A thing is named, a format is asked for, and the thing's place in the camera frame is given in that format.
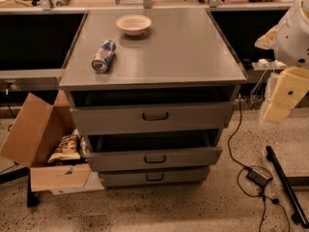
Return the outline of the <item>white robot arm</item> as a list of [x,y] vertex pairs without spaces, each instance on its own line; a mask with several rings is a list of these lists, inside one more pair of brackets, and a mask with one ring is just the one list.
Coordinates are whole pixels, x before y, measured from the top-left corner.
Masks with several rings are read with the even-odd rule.
[[255,46],[272,49],[275,60],[286,66],[270,76],[261,115],[263,122],[279,124],[309,92],[309,0],[295,0]]

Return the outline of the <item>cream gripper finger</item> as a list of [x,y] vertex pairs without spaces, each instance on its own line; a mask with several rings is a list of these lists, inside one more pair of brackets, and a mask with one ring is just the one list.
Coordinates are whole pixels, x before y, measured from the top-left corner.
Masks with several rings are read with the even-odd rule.
[[309,92],[309,71],[301,67],[285,69],[273,74],[267,84],[262,121],[283,122]]
[[276,33],[277,26],[273,26],[254,43],[254,46],[265,50],[274,49],[274,38]]

